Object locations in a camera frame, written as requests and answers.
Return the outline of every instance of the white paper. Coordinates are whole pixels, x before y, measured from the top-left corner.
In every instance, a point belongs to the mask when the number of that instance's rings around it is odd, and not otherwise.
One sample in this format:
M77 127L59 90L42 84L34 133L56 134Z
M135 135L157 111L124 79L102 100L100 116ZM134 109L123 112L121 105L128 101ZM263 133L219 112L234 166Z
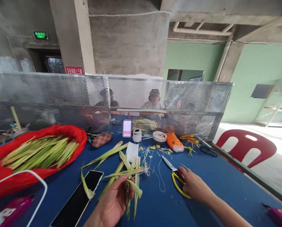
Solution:
M128 143L127 149L126 149L126 158L129 162L134 162L135 158L139 154L139 144L135 144L132 142Z

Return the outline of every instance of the floor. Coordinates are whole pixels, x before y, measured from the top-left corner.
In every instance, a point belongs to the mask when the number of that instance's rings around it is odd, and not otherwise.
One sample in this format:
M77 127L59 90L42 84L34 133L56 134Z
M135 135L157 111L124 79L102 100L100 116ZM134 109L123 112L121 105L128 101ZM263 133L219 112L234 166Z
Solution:
M282 128L266 128L252 124L221 123L213 142L216 143L221 134L229 129L242 129L254 132L264 136L276 145L276 154L260 164L252 167L251 170L262 176L265 180L267 180L270 184L273 184L282 192ZM236 143L236 138L230 138L222 148L226 151L230 151ZM260 151L258 149L251 149L250 152L245 156L242 163L248 165L259 155L259 153Z

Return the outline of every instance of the red sign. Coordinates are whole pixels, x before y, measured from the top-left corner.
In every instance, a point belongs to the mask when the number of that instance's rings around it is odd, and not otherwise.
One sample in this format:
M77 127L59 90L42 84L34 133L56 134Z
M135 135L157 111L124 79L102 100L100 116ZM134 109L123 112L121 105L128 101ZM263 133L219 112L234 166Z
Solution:
M82 67L65 67L66 74L83 75Z

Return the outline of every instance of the scissors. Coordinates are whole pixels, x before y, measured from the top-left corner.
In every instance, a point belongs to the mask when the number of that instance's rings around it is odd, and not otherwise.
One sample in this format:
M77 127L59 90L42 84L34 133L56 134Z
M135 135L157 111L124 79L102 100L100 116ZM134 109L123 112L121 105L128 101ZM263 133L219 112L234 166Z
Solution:
M191 199L191 197L189 197L188 195L186 195L180 188L179 186L177 185L176 183L176 180L175 178L177 178L182 184L186 184L185 183L185 178L181 172L181 170L175 168L168 160L167 158L165 158L164 156L162 156L164 162L166 163L166 165L168 165L168 167L172 170L172 174L171 174L171 177L172 177L172 181L173 181L173 184L175 185L176 189L183 195L185 196L186 198L188 199Z

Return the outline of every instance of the metal shelf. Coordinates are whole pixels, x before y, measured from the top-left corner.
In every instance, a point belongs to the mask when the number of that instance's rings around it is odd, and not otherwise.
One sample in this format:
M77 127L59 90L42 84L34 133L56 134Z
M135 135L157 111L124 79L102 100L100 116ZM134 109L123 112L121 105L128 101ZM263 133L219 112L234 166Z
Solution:
M258 124L268 125L271 127L282 127L282 122L268 122L268 121L256 121Z
M264 107L264 109L277 110L278 112L282 112L282 109L277 109L276 107Z
M280 94L279 97L281 97L281 100L279 100L279 102L276 103L276 104L272 104L272 105L276 105L276 106L270 107L270 104L268 103L268 101L270 100L271 96L274 93ZM258 115L256 116L256 119L255 119L254 122L258 123L258 124L263 124L266 127L268 127L268 126L282 127L282 122L273 122L272 121L277 113L282 112L281 107L282 107L282 79L276 81L275 85L273 86L271 93L266 98L265 103L262 106L261 110L259 111ZM268 114L262 115L263 110L271 110L271 111ZM262 117L266 117L267 115L270 117L268 121L261 119Z

